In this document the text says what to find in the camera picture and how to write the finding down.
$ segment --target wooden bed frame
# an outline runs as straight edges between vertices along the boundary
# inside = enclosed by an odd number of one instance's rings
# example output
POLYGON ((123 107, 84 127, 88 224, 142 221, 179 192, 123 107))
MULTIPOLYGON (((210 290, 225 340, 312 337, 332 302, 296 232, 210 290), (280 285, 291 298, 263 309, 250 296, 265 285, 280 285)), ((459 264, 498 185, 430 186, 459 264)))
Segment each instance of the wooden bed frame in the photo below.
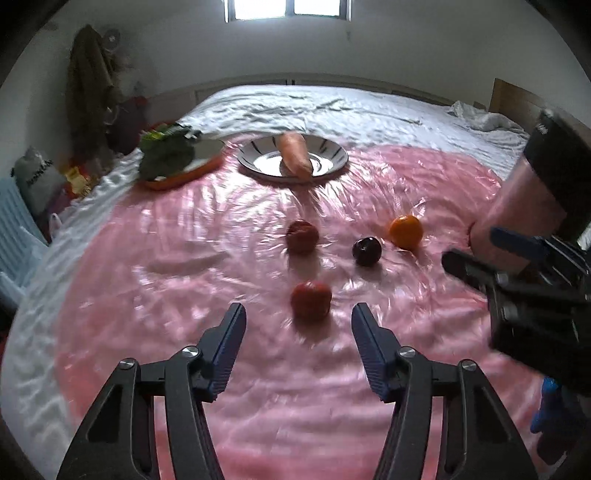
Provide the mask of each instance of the wooden bed frame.
POLYGON ((502 113, 516 124, 522 126, 523 130, 531 133, 538 121, 540 112, 544 108, 557 112, 591 147, 591 128, 587 127, 583 122, 580 122, 565 110, 546 102, 543 98, 517 85, 495 79, 489 112, 502 113))

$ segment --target orange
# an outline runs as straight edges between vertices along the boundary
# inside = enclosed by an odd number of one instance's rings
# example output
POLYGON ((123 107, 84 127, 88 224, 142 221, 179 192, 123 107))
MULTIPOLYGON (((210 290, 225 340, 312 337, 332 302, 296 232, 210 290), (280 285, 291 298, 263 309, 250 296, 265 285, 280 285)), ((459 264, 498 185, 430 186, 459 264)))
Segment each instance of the orange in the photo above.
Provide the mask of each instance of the orange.
POLYGON ((390 224, 390 240, 403 250, 415 250, 423 238, 423 226, 417 217, 403 215, 390 224))

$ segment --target white chair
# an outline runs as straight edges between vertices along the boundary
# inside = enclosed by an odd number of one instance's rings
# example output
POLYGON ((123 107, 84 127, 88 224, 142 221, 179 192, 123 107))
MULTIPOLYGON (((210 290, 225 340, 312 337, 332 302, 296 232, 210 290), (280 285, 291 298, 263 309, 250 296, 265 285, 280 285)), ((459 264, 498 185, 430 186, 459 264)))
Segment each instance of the white chair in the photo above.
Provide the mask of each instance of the white chair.
POLYGON ((0 179, 0 303, 16 310, 47 243, 14 179, 0 179))

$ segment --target gray bag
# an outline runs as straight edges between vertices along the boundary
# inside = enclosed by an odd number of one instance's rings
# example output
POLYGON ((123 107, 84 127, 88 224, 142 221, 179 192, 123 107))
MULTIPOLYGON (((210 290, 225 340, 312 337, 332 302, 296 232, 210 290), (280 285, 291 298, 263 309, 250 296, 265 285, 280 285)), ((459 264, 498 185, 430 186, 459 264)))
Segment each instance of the gray bag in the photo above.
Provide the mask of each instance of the gray bag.
POLYGON ((33 217, 47 209, 67 181, 53 162, 33 147, 16 161, 12 175, 33 217))

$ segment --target pink plastic sheet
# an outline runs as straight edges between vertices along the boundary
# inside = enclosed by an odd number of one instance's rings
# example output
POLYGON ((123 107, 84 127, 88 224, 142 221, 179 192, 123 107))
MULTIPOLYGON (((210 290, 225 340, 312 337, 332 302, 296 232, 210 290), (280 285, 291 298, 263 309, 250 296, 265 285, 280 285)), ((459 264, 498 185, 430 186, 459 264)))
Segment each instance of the pink plastic sheet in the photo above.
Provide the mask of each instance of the pink plastic sheet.
MULTIPOLYGON (((365 301, 401 343, 432 360, 476 360, 527 445, 541 379, 487 346, 486 301, 445 275, 441 253, 467 232, 499 180, 471 157, 411 147, 351 151, 348 171, 315 187, 261 184, 227 153, 217 172, 166 193, 132 190, 92 241, 59 315, 56 373, 78 424, 125 357, 166 359, 242 302, 248 327, 230 378, 206 406, 227 479, 371 478, 393 405, 370 391, 350 328, 365 301), (355 266, 360 237, 385 238, 390 221, 418 216, 416 255, 384 242, 373 270, 355 266), (320 244, 289 258, 284 233, 304 218, 320 244), (293 287, 333 290, 326 323, 292 321, 293 287)), ((157 406, 163 480, 173 473, 163 404, 157 406)), ((424 479, 434 478, 441 432, 435 403, 424 479)))

